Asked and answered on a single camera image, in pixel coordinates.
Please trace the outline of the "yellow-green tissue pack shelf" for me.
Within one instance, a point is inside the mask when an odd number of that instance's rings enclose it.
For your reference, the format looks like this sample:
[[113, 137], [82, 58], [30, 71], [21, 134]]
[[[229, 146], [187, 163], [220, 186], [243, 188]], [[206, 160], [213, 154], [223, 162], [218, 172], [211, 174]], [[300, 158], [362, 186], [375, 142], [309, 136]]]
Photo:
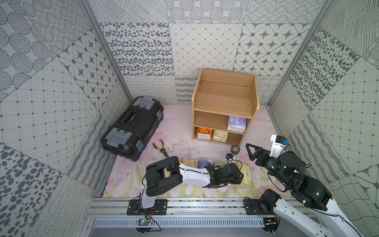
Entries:
[[242, 179], [241, 185], [252, 188], [254, 185], [252, 181], [251, 167], [247, 165], [243, 165], [243, 167], [241, 168], [241, 173], [244, 176]]
[[217, 167], [224, 167], [226, 165], [226, 163], [223, 163], [223, 162], [215, 162], [214, 166], [217, 166]]

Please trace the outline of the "bright orange pack bottom shelf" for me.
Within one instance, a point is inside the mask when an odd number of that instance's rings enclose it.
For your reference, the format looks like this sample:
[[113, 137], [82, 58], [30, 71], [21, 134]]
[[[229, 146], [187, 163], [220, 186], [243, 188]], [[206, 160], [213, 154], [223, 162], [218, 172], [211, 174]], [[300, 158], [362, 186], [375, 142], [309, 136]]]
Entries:
[[210, 141], [212, 139], [213, 129], [197, 127], [196, 134], [198, 139]]

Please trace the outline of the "orange tissue pack top shelf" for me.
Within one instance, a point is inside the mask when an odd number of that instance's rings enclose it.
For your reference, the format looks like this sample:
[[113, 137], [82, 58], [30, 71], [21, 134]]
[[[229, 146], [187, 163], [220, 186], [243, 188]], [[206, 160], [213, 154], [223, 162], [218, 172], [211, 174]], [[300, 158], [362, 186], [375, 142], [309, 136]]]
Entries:
[[198, 160], [182, 159], [181, 163], [188, 167], [198, 168]]

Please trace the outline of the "yellow-green pack bottom shelf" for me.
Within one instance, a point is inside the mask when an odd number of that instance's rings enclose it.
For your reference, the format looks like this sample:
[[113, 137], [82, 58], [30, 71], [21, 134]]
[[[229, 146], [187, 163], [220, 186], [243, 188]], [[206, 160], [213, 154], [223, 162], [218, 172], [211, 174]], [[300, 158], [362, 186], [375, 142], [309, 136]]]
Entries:
[[215, 141], [226, 143], [229, 133], [221, 130], [214, 130], [212, 139]]

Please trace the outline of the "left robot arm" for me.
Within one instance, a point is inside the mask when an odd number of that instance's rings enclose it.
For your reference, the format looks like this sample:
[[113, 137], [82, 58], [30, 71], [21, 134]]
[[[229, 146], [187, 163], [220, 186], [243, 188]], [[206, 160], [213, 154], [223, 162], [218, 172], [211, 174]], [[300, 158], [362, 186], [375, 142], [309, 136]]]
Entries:
[[222, 166], [193, 168], [179, 162], [178, 157], [168, 157], [146, 167], [142, 178], [144, 189], [140, 194], [140, 207], [155, 206], [156, 198], [180, 184], [196, 185], [206, 189], [218, 189], [229, 184], [241, 184], [244, 178], [241, 167], [235, 163]]

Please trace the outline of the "yellow-green tissue pack top shelf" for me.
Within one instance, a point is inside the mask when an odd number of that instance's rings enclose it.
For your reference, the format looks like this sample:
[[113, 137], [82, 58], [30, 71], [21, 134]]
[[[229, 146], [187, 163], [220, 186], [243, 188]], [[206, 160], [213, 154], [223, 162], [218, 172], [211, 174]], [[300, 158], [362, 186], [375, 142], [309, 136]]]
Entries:
[[226, 163], [223, 163], [223, 162], [215, 162], [214, 166], [217, 166], [217, 167], [224, 167], [226, 165]]

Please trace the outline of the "purple tissue pack shelf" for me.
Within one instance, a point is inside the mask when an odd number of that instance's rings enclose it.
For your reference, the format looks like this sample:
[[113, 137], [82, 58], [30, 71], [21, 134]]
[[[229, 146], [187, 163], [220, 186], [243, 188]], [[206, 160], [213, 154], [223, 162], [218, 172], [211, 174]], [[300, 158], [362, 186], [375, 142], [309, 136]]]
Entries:
[[229, 116], [227, 129], [235, 132], [244, 133], [247, 128], [247, 120], [246, 118]]
[[215, 162], [208, 158], [200, 158], [198, 159], [198, 168], [202, 169], [208, 166], [214, 166]]

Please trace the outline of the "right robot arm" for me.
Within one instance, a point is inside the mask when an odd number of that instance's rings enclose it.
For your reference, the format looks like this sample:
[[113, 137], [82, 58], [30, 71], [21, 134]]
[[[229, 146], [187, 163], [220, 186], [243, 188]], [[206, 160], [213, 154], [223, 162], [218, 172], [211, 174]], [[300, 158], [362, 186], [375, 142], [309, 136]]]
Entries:
[[275, 157], [270, 151], [246, 144], [249, 159], [267, 170], [304, 207], [309, 208], [322, 221], [317, 223], [298, 211], [277, 192], [267, 189], [253, 202], [243, 200], [246, 211], [257, 208], [264, 214], [281, 217], [309, 237], [361, 237], [362, 234], [343, 213], [325, 185], [306, 174], [307, 164], [294, 152], [280, 153]]

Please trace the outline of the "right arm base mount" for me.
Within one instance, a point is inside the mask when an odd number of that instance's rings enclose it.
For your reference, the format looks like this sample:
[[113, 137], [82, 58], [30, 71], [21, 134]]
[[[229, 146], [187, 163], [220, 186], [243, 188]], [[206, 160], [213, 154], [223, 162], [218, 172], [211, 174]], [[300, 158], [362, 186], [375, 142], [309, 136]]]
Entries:
[[242, 200], [247, 215], [274, 215], [275, 203], [260, 199], [244, 198]]

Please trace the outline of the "purple tissue pack top shelf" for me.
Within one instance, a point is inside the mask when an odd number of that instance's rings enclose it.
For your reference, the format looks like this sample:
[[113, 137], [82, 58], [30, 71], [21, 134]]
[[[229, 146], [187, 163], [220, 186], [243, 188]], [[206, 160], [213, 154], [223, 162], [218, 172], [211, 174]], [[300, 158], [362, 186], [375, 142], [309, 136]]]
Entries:
[[198, 159], [198, 168], [202, 169], [208, 166], [214, 166], [215, 162], [208, 158], [200, 158]]

